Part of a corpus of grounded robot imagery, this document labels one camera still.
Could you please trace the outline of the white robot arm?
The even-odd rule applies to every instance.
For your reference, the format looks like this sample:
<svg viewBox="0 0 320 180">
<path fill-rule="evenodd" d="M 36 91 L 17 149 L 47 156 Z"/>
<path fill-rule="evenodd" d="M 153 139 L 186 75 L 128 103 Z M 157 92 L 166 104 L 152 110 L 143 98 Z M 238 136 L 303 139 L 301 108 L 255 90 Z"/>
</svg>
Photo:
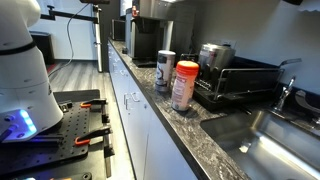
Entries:
<svg viewBox="0 0 320 180">
<path fill-rule="evenodd" d="M 63 117 L 29 32 L 40 14 L 36 0 L 0 0 L 1 143 L 27 141 Z"/>
</svg>

